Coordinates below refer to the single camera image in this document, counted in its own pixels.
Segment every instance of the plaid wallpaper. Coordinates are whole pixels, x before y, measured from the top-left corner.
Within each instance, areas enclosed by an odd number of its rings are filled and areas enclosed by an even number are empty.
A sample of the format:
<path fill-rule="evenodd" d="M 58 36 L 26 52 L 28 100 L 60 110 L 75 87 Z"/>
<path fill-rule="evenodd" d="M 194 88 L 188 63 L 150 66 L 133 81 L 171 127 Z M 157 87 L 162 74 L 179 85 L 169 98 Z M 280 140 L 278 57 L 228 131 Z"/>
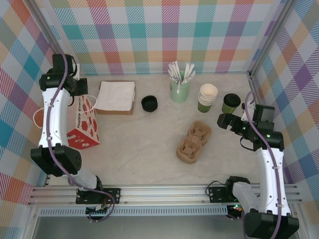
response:
<path fill-rule="evenodd" d="M 246 72 L 280 0 L 36 0 L 84 74 Z"/>
<path fill-rule="evenodd" d="M 32 115 L 42 104 L 38 80 L 52 49 L 22 0 L 0 1 L 0 239 L 22 232 L 23 215 L 44 172 L 30 158 L 41 131 Z"/>
<path fill-rule="evenodd" d="M 267 42 L 267 39 L 269 37 L 269 34 L 272 31 L 272 29 L 274 28 L 275 23 L 276 23 L 278 17 L 280 16 L 280 13 L 281 13 L 281 11 L 282 11 L 282 9 L 283 9 L 283 7 L 284 7 L 286 2 L 287 2 L 287 0 L 280 0 L 280 3 L 279 3 L 279 5 L 278 5 L 278 7 L 276 9 L 276 12 L 273 15 L 273 17 L 272 17 L 272 19 L 271 19 L 271 21 L 270 21 L 270 23 L 269 23 L 269 25 L 267 27 L 267 30 L 266 30 L 261 42 L 259 43 L 258 49 L 255 52 L 253 60 L 251 61 L 250 65 L 249 65 L 249 71 L 252 70 L 252 68 L 253 68 L 253 66 L 254 66 L 254 64 L 256 62 L 256 59 L 259 56 L 259 53 L 260 53 L 261 49 L 263 49 L 263 47 L 265 46 L 265 44 Z"/>
<path fill-rule="evenodd" d="M 319 0 L 299 0 L 272 46 L 256 86 L 276 108 L 285 140 L 285 173 L 297 183 L 319 234 Z"/>

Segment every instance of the stack of napkins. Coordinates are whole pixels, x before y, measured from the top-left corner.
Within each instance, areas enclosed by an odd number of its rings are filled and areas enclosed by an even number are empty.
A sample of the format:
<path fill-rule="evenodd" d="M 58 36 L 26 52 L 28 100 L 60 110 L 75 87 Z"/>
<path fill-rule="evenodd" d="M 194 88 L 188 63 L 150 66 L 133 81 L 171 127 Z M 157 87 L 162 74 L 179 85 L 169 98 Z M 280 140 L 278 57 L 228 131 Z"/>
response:
<path fill-rule="evenodd" d="M 134 96 L 135 82 L 102 81 L 95 108 L 103 111 L 130 111 Z"/>

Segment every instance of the metal extrusion bar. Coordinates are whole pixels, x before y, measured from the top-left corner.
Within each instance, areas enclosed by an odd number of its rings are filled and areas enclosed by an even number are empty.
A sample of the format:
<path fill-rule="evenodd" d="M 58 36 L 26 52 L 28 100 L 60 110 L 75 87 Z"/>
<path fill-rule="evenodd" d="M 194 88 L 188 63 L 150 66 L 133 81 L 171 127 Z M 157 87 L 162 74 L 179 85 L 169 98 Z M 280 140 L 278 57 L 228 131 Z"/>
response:
<path fill-rule="evenodd" d="M 262 64 L 264 63 L 271 47 L 273 46 L 274 42 L 277 40 L 277 37 L 279 36 L 281 30 L 283 29 L 287 18 L 290 16 L 290 13 L 295 8 L 295 5 L 297 4 L 298 0 L 288 0 L 286 1 L 280 16 L 278 17 L 275 26 L 273 27 L 271 33 L 269 34 L 269 37 L 267 39 L 267 42 L 261 52 L 259 53 L 259 56 L 257 57 L 257 60 L 251 70 L 251 75 L 254 77 Z"/>
<path fill-rule="evenodd" d="M 257 91 L 257 88 L 256 88 L 256 85 L 255 85 L 255 82 L 253 80 L 253 78 L 249 75 L 249 72 L 247 72 L 247 79 L 248 79 L 248 83 L 249 83 L 249 86 L 250 86 L 250 89 L 255 93 L 255 100 L 256 100 L 256 103 L 257 104 L 261 104 L 261 98 L 260 98 L 260 95 Z"/>
<path fill-rule="evenodd" d="M 128 186 L 105 185 L 108 188 L 121 188 L 120 203 L 117 207 L 125 206 L 212 206 L 233 205 L 233 203 L 209 202 L 205 193 L 207 185 L 153 185 Z M 46 186 L 35 187 L 29 200 L 32 207 L 80 207 L 75 204 L 75 187 L 72 186 Z M 260 194 L 260 185 L 252 184 L 255 194 Z M 285 185 L 289 204 L 302 202 L 298 189 L 294 184 Z"/>
<path fill-rule="evenodd" d="M 39 217 L 85 217 L 86 207 L 43 207 Z M 157 206 L 157 207 L 116 207 L 111 216 L 220 216 L 227 215 L 227 206 Z M 94 212 L 94 216 L 105 213 Z"/>
<path fill-rule="evenodd" d="M 39 25 L 43 35 L 47 38 L 50 46 L 53 48 L 55 52 L 59 52 L 59 49 L 56 47 L 60 47 L 57 39 L 54 36 L 50 26 L 45 20 L 41 10 L 39 9 L 37 3 L 34 0 L 24 0 L 25 5 L 27 6 L 28 10 L 32 14 L 33 18 L 35 19 L 36 23 Z"/>

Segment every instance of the green paper cup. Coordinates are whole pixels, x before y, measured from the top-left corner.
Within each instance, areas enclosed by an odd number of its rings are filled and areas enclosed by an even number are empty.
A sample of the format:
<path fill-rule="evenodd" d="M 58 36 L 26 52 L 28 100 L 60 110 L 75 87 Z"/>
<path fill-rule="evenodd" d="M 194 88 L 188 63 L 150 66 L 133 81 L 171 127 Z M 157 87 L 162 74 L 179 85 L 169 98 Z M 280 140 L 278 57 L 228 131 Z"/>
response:
<path fill-rule="evenodd" d="M 204 102 L 198 97 L 198 110 L 202 113 L 206 113 L 209 111 L 210 107 L 212 106 L 213 102 L 207 103 Z"/>
<path fill-rule="evenodd" d="M 232 114 L 236 108 L 240 105 L 241 101 L 236 94 L 227 94 L 224 97 L 224 103 L 221 108 L 223 113 Z"/>
<path fill-rule="evenodd" d="M 187 100 L 189 92 L 190 81 L 186 84 L 180 85 L 179 94 L 177 93 L 178 84 L 170 81 L 170 98 L 172 101 L 182 103 Z"/>
<path fill-rule="evenodd" d="M 202 113 L 208 112 L 210 110 L 211 106 L 212 105 L 207 106 L 207 105 L 198 101 L 198 110 Z"/>

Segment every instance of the paper cup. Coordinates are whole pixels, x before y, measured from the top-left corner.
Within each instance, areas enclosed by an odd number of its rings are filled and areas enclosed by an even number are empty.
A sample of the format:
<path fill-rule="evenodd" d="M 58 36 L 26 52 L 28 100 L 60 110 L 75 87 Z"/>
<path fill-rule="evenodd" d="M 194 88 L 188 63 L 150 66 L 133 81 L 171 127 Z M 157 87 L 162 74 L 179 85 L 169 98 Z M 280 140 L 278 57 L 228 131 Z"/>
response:
<path fill-rule="evenodd" d="M 199 93 L 207 98 L 214 98 L 217 96 L 218 89 L 212 84 L 204 84 L 200 87 Z"/>
<path fill-rule="evenodd" d="M 199 95 L 200 95 L 202 98 L 207 99 L 207 100 L 212 100 L 212 99 L 215 99 L 215 98 L 216 98 L 216 96 L 212 96 L 212 97 L 204 96 L 204 95 L 201 94 L 200 92 L 199 92 Z"/>
<path fill-rule="evenodd" d="M 212 105 L 205 105 L 203 103 L 201 103 L 200 101 L 198 101 L 198 105 L 197 105 L 197 108 L 200 112 L 202 113 L 206 113 L 209 111 L 209 109 L 211 108 Z"/>
<path fill-rule="evenodd" d="M 209 103 L 214 103 L 214 101 L 215 101 L 215 99 L 210 99 L 210 100 L 205 99 L 205 98 L 203 98 L 201 95 L 198 95 L 198 99 L 200 99 L 201 101 L 203 101 L 203 103 L 207 103 L 207 104 L 209 104 Z"/>
<path fill-rule="evenodd" d="M 232 114 L 238 106 L 240 106 L 240 98 L 236 94 L 227 94 L 224 97 L 224 103 L 222 106 L 223 113 Z"/>

